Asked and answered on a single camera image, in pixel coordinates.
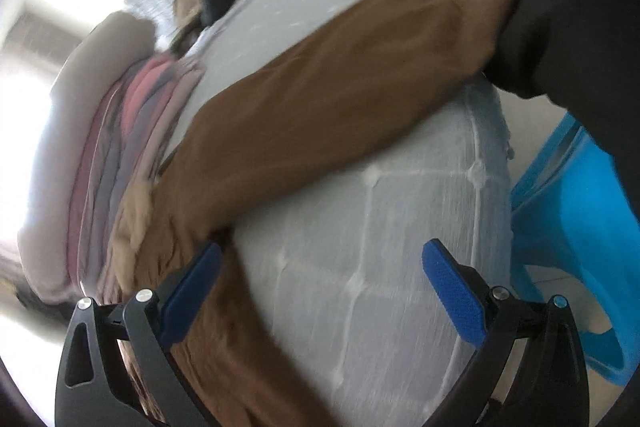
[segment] bed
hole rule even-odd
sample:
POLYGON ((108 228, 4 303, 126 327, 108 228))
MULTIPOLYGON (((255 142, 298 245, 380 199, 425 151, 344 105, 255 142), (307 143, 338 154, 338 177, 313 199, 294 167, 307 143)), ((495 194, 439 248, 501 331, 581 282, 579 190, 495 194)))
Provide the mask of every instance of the bed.
MULTIPOLYGON (((172 1, 127 0, 130 13, 154 22, 156 49, 175 34, 172 1)), ((207 100, 356 1, 237 0, 190 49, 206 73, 165 154, 207 100)), ((421 425, 465 367, 472 348, 420 252, 440 238, 489 284, 508 283, 507 153, 497 93, 479 76, 388 150, 237 223, 265 325, 344 425, 421 425)))

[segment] tiled floor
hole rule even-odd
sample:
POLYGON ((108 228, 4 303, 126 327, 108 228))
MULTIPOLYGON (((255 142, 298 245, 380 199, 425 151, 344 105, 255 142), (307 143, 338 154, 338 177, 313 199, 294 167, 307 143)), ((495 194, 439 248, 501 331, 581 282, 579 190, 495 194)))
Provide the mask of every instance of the tiled floor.
MULTIPOLYGON (((543 97, 521 100, 510 93, 500 92, 500 100, 511 133, 511 147, 515 153, 509 165, 511 180, 514 183, 522 176, 551 131, 561 120, 564 109, 556 107, 543 97)), ((587 328, 594 333, 602 333, 609 328, 606 314, 577 280, 567 277, 562 272, 547 269, 533 269, 532 277, 545 297, 561 293, 569 299, 578 328, 587 328)), ((498 398, 506 395, 523 350, 524 343, 519 341, 498 385, 496 392, 498 398)), ((591 425, 596 425, 618 397, 621 389, 604 380, 594 371, 589 371, 589 383, 591 425)))

